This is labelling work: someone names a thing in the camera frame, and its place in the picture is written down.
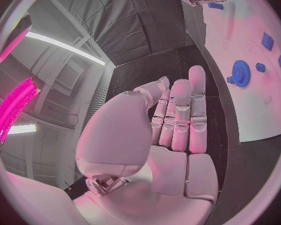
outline dark fabric ceiling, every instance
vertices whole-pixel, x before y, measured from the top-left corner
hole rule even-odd
[[[116,66],[186,45],[180,0],[58,1]]]

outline pink light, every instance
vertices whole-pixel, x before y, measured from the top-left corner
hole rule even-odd
[[[21,83],[0,105],[0,142],[3,144],[8,132],[24,108],[39,93],[30,77]]]

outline blue gear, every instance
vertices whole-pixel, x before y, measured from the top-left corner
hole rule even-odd
[[[243,60],[237,60],[232,68],[232,77],[234,83],[238,87],[246,87],[251,79],[251,71],[249,65]]]

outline air vent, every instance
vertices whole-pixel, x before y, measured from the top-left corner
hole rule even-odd
[[[63,67],[63,69],[57,76],[56,81],[72,90],[82,72],[83,69],[79,67],[75,62],[70,60]]]

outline fluorescent light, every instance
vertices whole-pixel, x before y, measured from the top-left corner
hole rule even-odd
[[[63,49],[66,49],[66,50],[69,50],[73,53],[76,53],[78,55],[81,55],[87,59],[90,59],[98,64],[101,64],[103,66],[105,66],[105,62],[101,61],[100,59],[92,56],[92,55],[89,55],[88,53],[84,52],[84,51],[81,51],[79,49],[77,49],[76,47],[73,47],[73,46],[70,46],[70,45],[67,45],[65,44],[64,42],[61,42],[61,41],[57,41],[53,38],[50,38],[50,37],[47,37],[47,36],[44,36],[44,35],[41,35],[41,34],[37,34],[37,33],[34,33],[34,32],[31,32],[29,31],[27,34],[26,34],[26,37],[28,38],[33,38],[33,39],[37,39],[37,40],[41,40],[43,42],[46,42],[46,43],[49,43],[49,44],[53,44],[55,46],[58,46],[58,47],[61,47]]]
[[[24,134],[24,133],[31,133],[31,132],[36,132],[36,131],[37,131],[37,128],[36,128],[35,124],[12,126],[8,132],[8,135]]]

